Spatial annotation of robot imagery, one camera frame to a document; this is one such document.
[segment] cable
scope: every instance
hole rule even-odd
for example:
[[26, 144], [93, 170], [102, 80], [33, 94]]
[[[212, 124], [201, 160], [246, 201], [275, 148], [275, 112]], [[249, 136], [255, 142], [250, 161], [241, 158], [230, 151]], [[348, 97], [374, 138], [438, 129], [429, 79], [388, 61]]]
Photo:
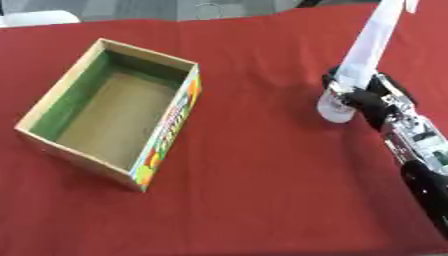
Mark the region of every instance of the cable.
[[204, 6], [214, 6], [214, 7], [217, 7], [218, 16], [215, 19], [220, 19], [220, 18], [224, 17], [224, 14], [223, 14], [224, 13], [224, 8], [221, 5], [215, 4], [215, 3], [203, 3], [203, 4], [196, 5], [196, 18], [198, 20], [205, 20], [205, 19], [202, 19], [200, 17], [200, 15], [199, 15], [199, 9], [204, 7]]

